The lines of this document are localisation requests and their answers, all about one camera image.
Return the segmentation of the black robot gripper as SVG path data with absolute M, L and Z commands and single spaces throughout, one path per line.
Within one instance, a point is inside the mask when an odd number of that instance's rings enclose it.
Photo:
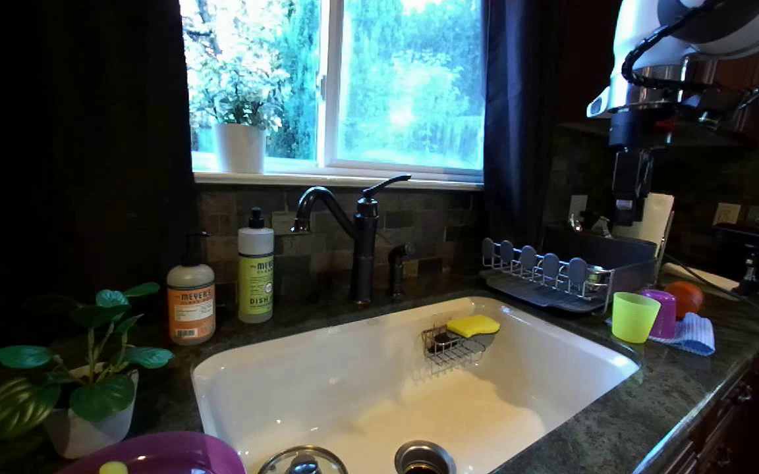
M 615 151 L 612 209 L 616 223 L 642 219 L 645 166 L 647 166 L 647 117 L 642 109 L 616 109 L 609 125 Z

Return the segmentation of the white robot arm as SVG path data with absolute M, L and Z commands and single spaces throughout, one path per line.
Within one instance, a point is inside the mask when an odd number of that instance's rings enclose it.
M 759 0 L 622 0 L 612 38 L 609 84 L 584 104 L 609 120 L 615 151 L 615 223 L 642 219 L 651 157 L 683 120 L 712 112 L 713 80 L 688 75 L 694 61 L 736 61 L 759 53 Z

